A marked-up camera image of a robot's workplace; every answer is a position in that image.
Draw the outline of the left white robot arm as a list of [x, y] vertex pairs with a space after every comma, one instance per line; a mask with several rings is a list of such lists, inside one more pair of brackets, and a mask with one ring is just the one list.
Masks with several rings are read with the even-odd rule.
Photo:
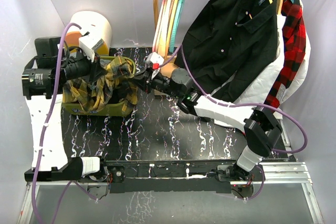
[[55, 80], [60, 37], [35, 39], [37, 55], [22, 73], [23, 96], [29, 109], [33, 132], [33, 161], [24, 173], [26, 182], [79, 180], [85, 176], [96, 181], [108, 177], [101, 159], [66, 155], [61, 129], [62, 88], [66, 81], [89, 75], [91, 62], [77, 49], [74, 62], [70, 50], [62, 52], [59, 81]]

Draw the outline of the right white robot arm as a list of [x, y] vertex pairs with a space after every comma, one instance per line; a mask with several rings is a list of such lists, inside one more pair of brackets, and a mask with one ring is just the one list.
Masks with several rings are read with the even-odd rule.
[[175, 69], [170, 77], [147, 68], [131, 82], [146, 93], [157, 90], [177, 98], [177, 106], [186, 114], [224, 122], [244, 133], [247, 145], [234, 165], [222, 171], [226, 177], [247, 180], [263, 158], [268, 157], [278, 142], [282, 128], [270, 109], [262, 106], [234, 107], [210, 100], [193, 88], [193, 80], [185, 69]]

